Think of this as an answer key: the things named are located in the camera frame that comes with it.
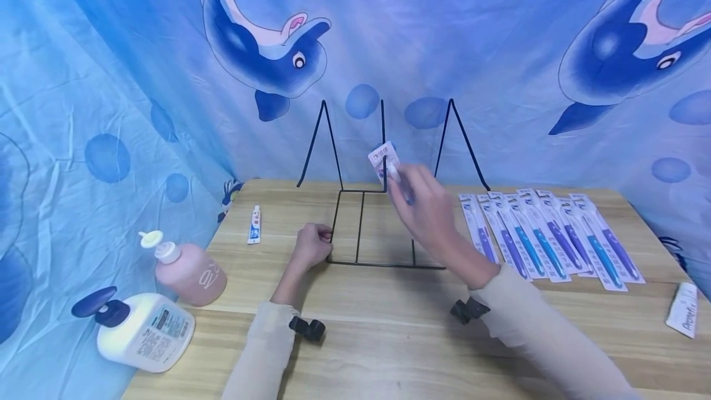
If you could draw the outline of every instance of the pump dispenser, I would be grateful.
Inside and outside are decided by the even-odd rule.
[[[227,276],[205,250],[195,244],[163,241],[159,230],[139,232],[141,247],[155,248],[156,279],[177,293],[182,301],[205,306],[215,301],[227,285]]]
[[[99,353],[112,362],[147,372],[165,372],[190,344],[195,317],[159,293],[112,300],[116,287],[99,289],[78,301],[72,315],[94,317]]]

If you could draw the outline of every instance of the wooden table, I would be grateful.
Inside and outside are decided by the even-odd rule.
[[[709,303],[700,300],[696,339],[667,327],[678,283],[688,277],[619,194],[581,191],[597,204],[647,284],[630,284],[628,293],[606,292],[598,280],[577,277],[536,286],[614,359],[644,398],[711,399]],[[331,223],[337,195],[337,183],[307,182],[296,189],[293,181],[249,181],[209,248],[228,273],[223,296],[191,308],[195,335],[176,366],[163,375],[138,373],[123,398],[218,399],[257,306],[276,287],[296,232],[307,222]],[[248,246],[255,204],[262,208],[262,244]],[[462,211],[455,212],[459,230],[467,233]],[[354,258],[359,216],[360,194],[343,194],[333,241],[340,259]],[[412,259],[410,237],[385,195],[365,196],[360,259]],[[421,250],[417,259],[427,260]],[[542,394],[547,385],[534,369],[492,340],[480,322],[465,327],[449,315],[454,301],[466,297],[464,285],[445,270],[324,265],[314,275],[303,316],[324,322],[327,336],[321,347],[297,341],[282,398],[552,398]]]

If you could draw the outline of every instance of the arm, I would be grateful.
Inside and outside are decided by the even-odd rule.
[[[299,231],[294,253],[271,301],[257,310],[247,333],[247,345],[235,364],[223,400],[276,400],[291,350],[294,331],[289,323],[299,311],[296,303],[304,277],[333,249],[331,228],[309,223]]]
[[[570,399],[634,400],[639,396],[609,357],[546,303],[508,266],[490,263],[459,235],[452,198],[422,166],[403,165],[415,203],[390,180],[393,204],[412,236],[491,311],[481,316],[493,338],[528,359]]]

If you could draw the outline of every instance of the white pump cap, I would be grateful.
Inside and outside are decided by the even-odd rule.
[[[160,260],[163,264],[170,264],[173,261],[180,258],[181,250],[176,246],[173,241],[163,241],[163,232],[160,230],[150,231],[148,233],[140,231],[138,235],[141,235],[141,247],[144,249],[150,249],[155,247],[156,251],[154,253],[155,257]]]

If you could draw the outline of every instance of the blue fabric backdrop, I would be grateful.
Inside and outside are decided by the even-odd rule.
[[[295,179],[322,99],[347,181],[434,165],[457,101],[490,184],[621,191],[711,294],[711,0],[0,0],[0,398],[118,398],[70,306],[156,287],[137,231],[205,246]],[[477,183],[457,130],[440,177]],[[309,179],[337,179],[327,131]]]

